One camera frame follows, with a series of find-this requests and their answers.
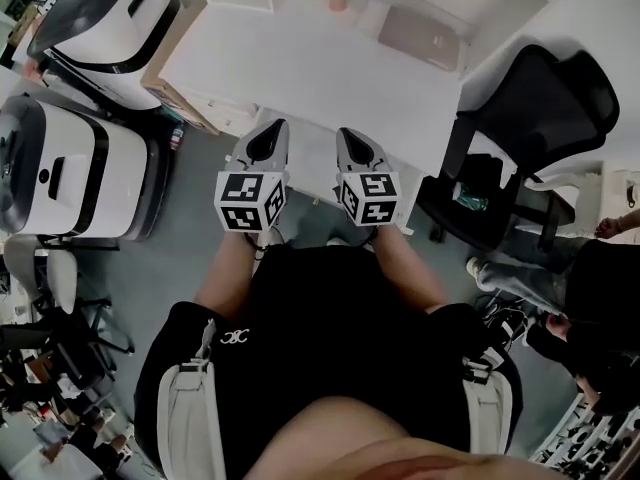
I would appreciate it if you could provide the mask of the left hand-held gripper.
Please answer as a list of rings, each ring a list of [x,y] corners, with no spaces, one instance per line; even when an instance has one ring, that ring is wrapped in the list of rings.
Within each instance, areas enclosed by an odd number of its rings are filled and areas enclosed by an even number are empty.
[[[289,143],[285,119],[265,122],[238,141],[234,161],[272,167],[218,173],[214,206],[225,231],[260,233],[275,224],[287,202]]]

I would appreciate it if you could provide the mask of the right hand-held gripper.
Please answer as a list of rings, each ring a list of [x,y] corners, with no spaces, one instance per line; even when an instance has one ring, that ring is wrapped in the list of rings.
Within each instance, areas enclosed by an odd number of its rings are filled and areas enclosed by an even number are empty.
[[[382,147],[364,133],[348,127],[336,132],[340,171],[389,171]],[[338,199],[357,227],[394,224],[402,201],[397,172],[339,173]]]

